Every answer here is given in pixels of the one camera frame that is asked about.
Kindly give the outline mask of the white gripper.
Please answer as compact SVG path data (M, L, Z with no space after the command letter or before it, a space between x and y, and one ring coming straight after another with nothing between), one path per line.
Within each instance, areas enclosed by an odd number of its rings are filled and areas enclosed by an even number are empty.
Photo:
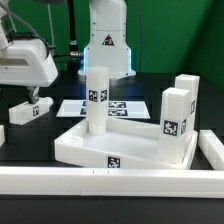
M0 50L0 84L28 87L30 104L39 101L38 87L50 86L57 75L52 56L39 39L14 41Z

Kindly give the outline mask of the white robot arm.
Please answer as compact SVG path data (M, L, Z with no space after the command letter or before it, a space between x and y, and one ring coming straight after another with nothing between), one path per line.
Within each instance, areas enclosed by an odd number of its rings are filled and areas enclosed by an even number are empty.
M0 84L28 87L36 103L38 89L50 86L58 72L49 45L35 31L4 30L2 21L12 14L8 2L0 0ZM91 37L79 74L90 87L106 88L109 80L134 73L125 37L126 4L124 0L90 0L89 6Z

